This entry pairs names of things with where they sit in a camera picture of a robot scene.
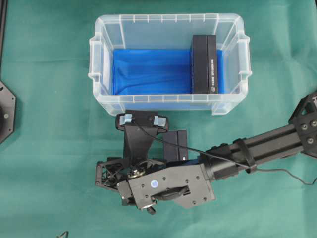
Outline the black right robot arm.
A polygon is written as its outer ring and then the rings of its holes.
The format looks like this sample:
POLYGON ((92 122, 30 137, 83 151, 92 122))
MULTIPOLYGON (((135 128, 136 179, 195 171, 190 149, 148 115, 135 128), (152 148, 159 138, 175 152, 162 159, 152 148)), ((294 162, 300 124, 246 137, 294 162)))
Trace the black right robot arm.
POLYGON ((316 157, 317 95, 302 98, 286 126, 199 151, 192 160, 181 154, 189 147, 176 139, 178 131, 157 112, 127 110, 116 116, 115 127, 124 133, 123 156, 97 162, 95 185, 150 214, 158 201, 189 209, 214 200, 215 180, 258 172, 263 163, 298 153, 316 157))

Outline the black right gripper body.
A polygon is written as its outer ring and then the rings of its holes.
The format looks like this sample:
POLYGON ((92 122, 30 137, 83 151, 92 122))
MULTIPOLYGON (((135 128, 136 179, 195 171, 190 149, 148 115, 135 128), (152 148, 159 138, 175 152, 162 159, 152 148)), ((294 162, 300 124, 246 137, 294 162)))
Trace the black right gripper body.
POLYGON ((145 159, 130 165, 126 159, 108 157, 96 164, 95 186, 110 191, 118 191, 119 183, 135 179, 165 166, 164 159, 145 159))

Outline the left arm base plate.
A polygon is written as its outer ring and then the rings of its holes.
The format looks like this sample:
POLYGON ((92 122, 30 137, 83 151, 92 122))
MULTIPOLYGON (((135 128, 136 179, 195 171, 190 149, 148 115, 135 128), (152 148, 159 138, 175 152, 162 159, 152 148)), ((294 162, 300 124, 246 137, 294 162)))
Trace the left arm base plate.
POLYGON ((13 132, 16 97, 0 82, 0 142, 3 143, 13 132))

